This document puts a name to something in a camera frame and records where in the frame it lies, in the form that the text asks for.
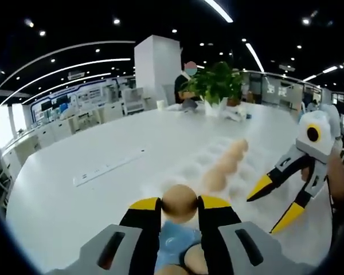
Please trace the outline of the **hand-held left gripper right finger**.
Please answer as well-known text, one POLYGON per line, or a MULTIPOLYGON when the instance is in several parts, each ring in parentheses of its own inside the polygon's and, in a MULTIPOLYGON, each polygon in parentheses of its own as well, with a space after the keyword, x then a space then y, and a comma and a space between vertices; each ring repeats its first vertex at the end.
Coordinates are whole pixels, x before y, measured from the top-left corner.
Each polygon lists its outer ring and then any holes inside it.
POLYGON ((218 197, 198 197, 198 221, 209 274, 303 274, 280 243, 252 222, 242 222, 218 197))

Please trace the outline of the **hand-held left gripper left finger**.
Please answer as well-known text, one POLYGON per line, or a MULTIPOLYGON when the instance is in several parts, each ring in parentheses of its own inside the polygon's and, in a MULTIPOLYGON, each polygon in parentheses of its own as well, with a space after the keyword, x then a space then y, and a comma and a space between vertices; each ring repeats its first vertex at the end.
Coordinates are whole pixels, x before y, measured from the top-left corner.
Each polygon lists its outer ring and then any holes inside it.
POLYGON ((111 224, 85 243, 78 259, 48 274, 153 274, 159 251, 162 201, 133 203, 120 224, 111 224))

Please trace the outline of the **person's right hand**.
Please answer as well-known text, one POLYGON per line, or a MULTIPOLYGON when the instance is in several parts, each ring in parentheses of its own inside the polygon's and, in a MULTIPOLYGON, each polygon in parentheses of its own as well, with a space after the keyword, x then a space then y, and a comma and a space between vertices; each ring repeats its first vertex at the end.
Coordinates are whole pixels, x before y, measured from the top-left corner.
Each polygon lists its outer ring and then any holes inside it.
POLYGON ((333 200, 335 202, 344 200, 344 166, 337 152, 332 152, 330 155, 327 176, 333 200))

